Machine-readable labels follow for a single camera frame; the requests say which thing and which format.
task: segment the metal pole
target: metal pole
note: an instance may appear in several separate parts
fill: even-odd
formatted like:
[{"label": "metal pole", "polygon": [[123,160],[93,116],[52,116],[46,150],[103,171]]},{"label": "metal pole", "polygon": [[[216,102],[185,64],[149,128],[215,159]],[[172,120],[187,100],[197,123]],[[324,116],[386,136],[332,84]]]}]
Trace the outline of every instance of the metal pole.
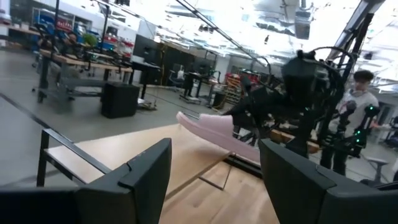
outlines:
[{"label": "metal pole", "polygon": [[349,77],[349,75],[350,75],[350,73],[352,71],[352,68],[354,67],[354,65],[356,63],[356,60],[359,57],[358,53],[361,50],[363,40],[366,37],[366,33],[368,32],[368,27],[369,27],[369,25],[372,22],[373,16],[374,16],[374,14],[371,14],[371,13],[368,13],[365,16],[365,19],[362,22],[361,28],[359,29],[358,35],[355,38],[354,48],[353,48],[353,51],[351,52],[352,54],[354,54],[354,59],[349,59],[348,60],[347,67],[346,67],[346,69],[344,70],[344,73],[343,73],[343,81],[344,81],[344,83],[347,82],[348,77]]},{"label": "metal pole", "polygon": [[52,60],[52,55],[54,54],[54,46],[55,46],[55,36],[57,34],[57,24],[58,24],[58,13],[60,10],[60,0],[57,0],[57,2],[55,3],[55,16],[54,16],[54,32],[51,36],[51,55],[50,55],[50,59]]},{"label": "metal pole", "polygon": [[[362,23],[362,25],[359,27],[358,35],[355,38],[355,45],[354,45],[353,51],[351,53],[357,54],[361,50],[361,46],[362,46],[363,40],[364,40],[364,38],[366,36],[366,33],[368,31],[368,27],[369,27],[369,25],[370,25],[370,23],[372,21],[373,15],[374,14],[367,14],[365,19],[364,19],[364,21],[363,21],[363,23]],[[355,56],[354,60],[351,59],[351,58],[348,60],[347,67],[344,70],[344,73],[343,73],[343,76],[342,76],[342,81],[344,83],[346,83],[346,81],[347,81],[347,79],[348,79],[348,77],[349,77],[349,75],[351,73],[351,70],[352,70],[352,68],[355,65],[355,62],[356,62],[357,58],[358,57]],[[320,134],[319,134],[319,137],[318,137],[319,139],[324,139],[324,134],[326,133],[326,130],[328,129],[328,126],[329,126],[329,123],[330,123],[330,121],[331,121],[331,119],[333,117],[333,113],[335,111],[335,108],[336,108],[337,104],[339,103],[339,101],[341,100],[341,97],[343,97],[343,93],[337,93],[335,98],[330,103],[330,108],[326,112],[325,120],[323,121],[322,126],[320,128],[320,132],[319,132]]]},{"label": "metal pole", "polygon": [[105,22],[104,22],[104,29],[102,30],[102,38],[101,38],[101,49],[99,52],[102,54],[103,49],[104,49],[104,39],[105,39],[105,34],[106,34],[106,26],[108,25],[108,14],[109,14],[109,5],[105,5],[106,7],[106,15],[105,15]]}]

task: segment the wooden workbench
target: wooden workbench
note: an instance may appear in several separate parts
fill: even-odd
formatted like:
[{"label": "wooden workbench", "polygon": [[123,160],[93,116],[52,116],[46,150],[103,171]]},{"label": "wooden workbench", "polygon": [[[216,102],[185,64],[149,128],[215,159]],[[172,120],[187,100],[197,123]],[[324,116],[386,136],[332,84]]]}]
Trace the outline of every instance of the wooden workbench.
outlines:
[{"label": "wooden workbench", "polygon": [[[50,57],[51,56],[51,51],[49,50],[42,50],[40,49],[40,54],[43,55],[44,57]],[[83,62],[81,60],[74,60],[72,58],[66,58],[64,56],[61,56],[59,54],[53,54],[53,60],[56,60],[61,63],[67,63],[69,65],[82,65],[82,66],[88,66],[87,62]],[[119,70],[119,67],[108,64],[108,63],[91,63],[90,64],[92,68],[103,68],[103,69],[109,69],[109,70]],[[122,72],[132,72],[131,68],[121,68]]]},{"label": "wooden workbench", "polygon": [[[312,134],[312,139],[315,141],[317,139],[315,131],[312,131],[311,134]],[[293,135],[275,129],[273,129],[270,133],[270,139],[275,142],[287,143],[293,138],[294,138]],[[314,142],[307,141],[307,145],[308,145],[308,152],[311,154],[317,153],[320,150],[319,145]]]},{"label": "wooden workbench", "polygon": [[14,27],[14,26],[11,26],[11,25],[0,24],[0,27],[5,27],[5,28],[12,29],[12,30],[15,30],[15,31],[24,32],[26,34],[40,35],[40,33],[35,31],[35,30],[22,29],[20,27]]},{"label": "wooden workbench", "polygon": [[[229,155],[227,150],[195,136],[179,124],[84,141],[76,145],[105,166],[115,169],[163,138],[172,138],[172,167],[166,199]],[[46,150],[53,159],[52,162],[56,161],[86,184],[103,175],[64,146]]]}]

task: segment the ceiling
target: ceiling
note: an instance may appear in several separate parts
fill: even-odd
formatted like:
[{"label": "ceiling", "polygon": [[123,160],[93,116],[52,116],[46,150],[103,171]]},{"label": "ceiling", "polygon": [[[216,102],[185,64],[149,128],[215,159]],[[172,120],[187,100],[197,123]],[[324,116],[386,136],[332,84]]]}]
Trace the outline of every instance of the ceiling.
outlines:
[{"label": "ceiling", "polygon": [[[141,1],[141,4],[148,4],[146,2],[150,2],[151,5],[155,3],[151,0]],[[216,31],[213,33],[199,31],[205,23],[194,15],[189,15],[190,12],[177,1],[159,2],[168,12],[157,13],[157,17],[162,18],[158,19],[159,24],[172,31],[161,33],[173,38],[174,42],[181,42],[187,46],[203,46],[221,55],[244,56],[242,51],[237,50]],[[197,8],[247,52],[265,55],[271,58],[272,63],[281,64],[293,57],[298,49],[311,50],[334,45],[360,0],[186,0],[186,2]],[[396,17],[398,13],[395,9],[398,9],[398,2],[386,0],[377,11],[356,65],[356,69],[376,72],[383,80],[398,80],[397,65],[394,62],[395,58],[398,58],[398,43],[394,38],[398,34]],[[297,30],[295,26],[298,21],[297,15],[303,15],[297,14],[297,11],[310,15],[305,21],[310,25],[308,40],[286,34],[286,30],[293,32]],[[266,24],[273,29],[264,29],[259,24]],[[268,42],[264,44],[264,39],[268,35]],[[370,52],[373,55],[372,59],[365,59],[364,56]],[[318,52],[318,57],[326,58],[328,53]]]}]

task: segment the gray floor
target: gray floor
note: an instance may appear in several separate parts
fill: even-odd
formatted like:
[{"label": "gray floor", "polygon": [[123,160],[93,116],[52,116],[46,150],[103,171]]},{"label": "gray floor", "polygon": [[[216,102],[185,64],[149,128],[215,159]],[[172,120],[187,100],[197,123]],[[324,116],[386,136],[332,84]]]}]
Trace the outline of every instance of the gray floor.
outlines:
[{"label": "gray floor", "polygon": [[[176,123],[175,115],[184,111],[193,115],[215,113],[199,105],[186,104],[178,99],[178,94],[163,89],[148,89],[147,100],[156,100],[157,111],[140,111],[132,118],[107,119],[100,115],[100,103],[97,98],[78,98],[72,102],[69,113],[57,114],[51,101],[44,104],[36,102],[36,94],[30,90],[38,84],[38,74],[30,66],[33,57],[0,51],[0,91],[18,102],[44,120],[50,127],[64,134],[72,141],[103,138],[116,134],[139,131]],[[0,98],[0,186],[25,187],[35,184],[37,162],[39,158],[40,131],[42,127],[24,113]],[[365,156],[378,157],[394,162],[397,155],[390,149],[373,145],[363,150]],[[319,154],[311,156],[318,161]],[[348,161],[348,177],[354,180],[371,178],[375,174],[364,159]],[[392,179],[391,165],[383,170],[387,180]],[[49,178],[46,185],[73,185],[66,177],[49,166]]]}]

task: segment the black stand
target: black stand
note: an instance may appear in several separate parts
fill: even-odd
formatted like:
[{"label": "black stand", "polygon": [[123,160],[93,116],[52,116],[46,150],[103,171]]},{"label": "black stand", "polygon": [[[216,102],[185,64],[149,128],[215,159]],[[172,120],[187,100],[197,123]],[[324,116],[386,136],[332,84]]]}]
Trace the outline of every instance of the black stand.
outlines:
[{"label": "black stand", "polygon": [[295,153],[308,158],[307,141],[311,138],[311,132],[315,124],[315,115],[313,111],[306,111],[303,118],[300,119],[297,135],[288,143],[286,148],[294,151]]}]

